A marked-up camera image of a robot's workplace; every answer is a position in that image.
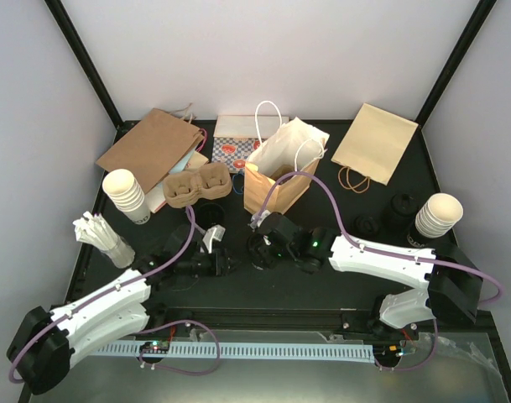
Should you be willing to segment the single pulp cup carrier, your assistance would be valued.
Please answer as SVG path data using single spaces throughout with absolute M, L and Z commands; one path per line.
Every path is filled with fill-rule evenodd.
M 281 176 L 289 174 L 294 171 L 293 165 L 281 165 L 271 176 L 270 178 L 273 181 L 277 181 Z

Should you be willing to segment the orange paper bag white handles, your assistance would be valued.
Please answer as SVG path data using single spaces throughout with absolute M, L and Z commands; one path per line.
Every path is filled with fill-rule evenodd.
M 259 210 L 285 213 L 308 190 L 311 179 L 302 175 L 284 180 L 280 177 L 295 171 L 315 174 L 330 135 L 299 118 L 285 123 L 281 113 L 277 113 L 279 126 L 263 139 L 259 110 L 255 111 L 259 146 L 244 166 L 243 206 L 252 214 Z

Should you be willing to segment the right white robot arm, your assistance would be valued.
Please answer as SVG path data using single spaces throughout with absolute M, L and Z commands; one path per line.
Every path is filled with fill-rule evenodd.
M 346 320 L 349 332 L 394 340 L 417 322 L 436 319 L 465 327 L 477 320 L 482 278 L 450 267 L 470 262 L 454 245 L 437 253 L 346 238 L 330 228 L 303 229 L 285 215 L 269 211 L 254 214 L 250 226 L 248 251 L 260 270 L 289 263 L 314 274 L 328 264 L 336 272 L 370 275 L 407 286 L 397 295 L 378 296 L 367 318 Z

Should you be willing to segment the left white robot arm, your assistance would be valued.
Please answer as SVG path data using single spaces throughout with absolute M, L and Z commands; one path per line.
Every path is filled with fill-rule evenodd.
M 6 352 L 12 364 L 9 378 L 25 384 L 34 395 L 57 386 L 83 358 L 130 334 L 161 333 L 165 307 L 151 294 L 174 276 L 219 277 L 234 267 L 220 245 L 221 225 L 208 229 L 178 227 L 165 246 L 133 262 L 115 280 L 81 299 L 46 311 L 29 311 Z

